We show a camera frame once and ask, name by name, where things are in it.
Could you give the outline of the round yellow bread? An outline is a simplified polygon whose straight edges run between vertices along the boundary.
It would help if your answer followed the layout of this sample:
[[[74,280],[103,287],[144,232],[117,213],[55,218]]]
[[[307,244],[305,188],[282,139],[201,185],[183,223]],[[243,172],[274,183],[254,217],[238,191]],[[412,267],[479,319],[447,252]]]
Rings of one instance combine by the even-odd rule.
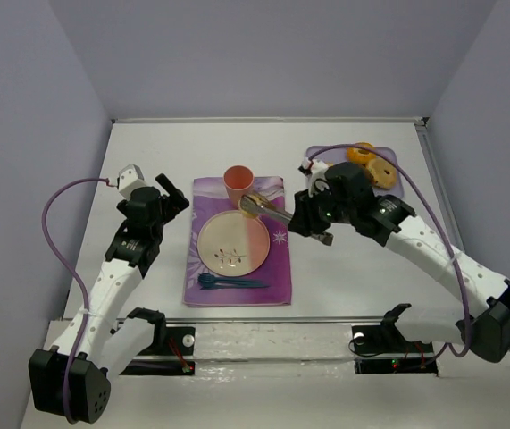
[[[239,210],[243,213],[243,215],[251,218],[257,218],[260,215],[264,215],[267,206],[267,199],[256,193],[246,194],[242,196],[238,202]]]

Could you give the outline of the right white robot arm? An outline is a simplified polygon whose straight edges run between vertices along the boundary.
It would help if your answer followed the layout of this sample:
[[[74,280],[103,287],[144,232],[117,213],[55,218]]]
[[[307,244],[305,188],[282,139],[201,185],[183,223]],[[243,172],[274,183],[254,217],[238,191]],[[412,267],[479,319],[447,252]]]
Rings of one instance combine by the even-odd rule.
[[[295,194],[288,230],[333,241],[328,229],[350,224],[360,235],[416,265],[462,304],[454,326],[446,322],[408,322],[405,303],[384,316],[383,323],[407,341],[462,344],[479,358],[497,363],[510,350],[510,279],[477,263],[448,241],[436,223],[426,223],[402,199],[377,195],[357,165],[329,166],[305,159],[299,167],[307,188]]]

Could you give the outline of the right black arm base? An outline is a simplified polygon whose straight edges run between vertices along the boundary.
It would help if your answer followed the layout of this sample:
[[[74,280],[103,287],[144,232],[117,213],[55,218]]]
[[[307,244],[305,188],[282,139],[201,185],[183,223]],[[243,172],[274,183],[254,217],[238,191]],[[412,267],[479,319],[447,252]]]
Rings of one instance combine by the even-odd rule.
[[[410,307],[399,304],[379,324],[352,329],[348,349],[355,357],[357,374],[439,374],[433,345],[407,341],[396,327],[399,317]]]

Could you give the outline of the metal tongs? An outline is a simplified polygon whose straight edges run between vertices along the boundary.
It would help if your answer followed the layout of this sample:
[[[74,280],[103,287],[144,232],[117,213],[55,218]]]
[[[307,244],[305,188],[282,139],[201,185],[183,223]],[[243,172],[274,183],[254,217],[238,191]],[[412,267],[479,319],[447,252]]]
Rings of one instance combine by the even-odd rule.
[[[268,200],[268,206],[265,210],[265,214],[260,215],[266,216],[274,221],[277,221],[278,223],[281,223],[283,226],[287,228],[289,232],[293,232],[299,236],[305,237],[305,238],[312,238],[314,240],[317,240],[321,242],[322,245],[325,246],[331,246],[333,243],[333,235],[329,232],[321,232],[321,233],[314,233],[311,232],[308,228],[306,228],[302,224],[298,224],[293,221],[294,215],[290,212],[286,211],[285,209],[275,206],[270,200]]]

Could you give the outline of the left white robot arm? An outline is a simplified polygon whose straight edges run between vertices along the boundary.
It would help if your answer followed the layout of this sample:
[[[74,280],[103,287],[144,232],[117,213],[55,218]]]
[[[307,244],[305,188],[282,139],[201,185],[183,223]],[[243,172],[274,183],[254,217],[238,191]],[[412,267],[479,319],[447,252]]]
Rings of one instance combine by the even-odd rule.
[[[95,423],[107,406],[112,379],[140,352],[161,348],[167,339],[166,317],[157,310],[136,307],[115,325],[159,256],[164,226],[189,206],[165,174],[155,180],[155,186],[146,184],[133,165],[119,174],[117,209],[124,220],[96,281],[88,288],[77,273],[72,276],[82,295],[78,312],[48,349],[36,349],[29,359],[35,408],[71,425]]]

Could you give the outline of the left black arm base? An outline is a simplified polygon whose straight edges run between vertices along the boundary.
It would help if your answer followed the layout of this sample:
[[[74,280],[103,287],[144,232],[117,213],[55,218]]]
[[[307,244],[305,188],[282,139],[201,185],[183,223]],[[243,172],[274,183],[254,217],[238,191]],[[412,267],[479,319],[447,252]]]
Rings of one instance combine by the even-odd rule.
[[[193,376],[195,336],[192,326],[168,326],[163,343],[153,343],[139,352],[121,375]]]

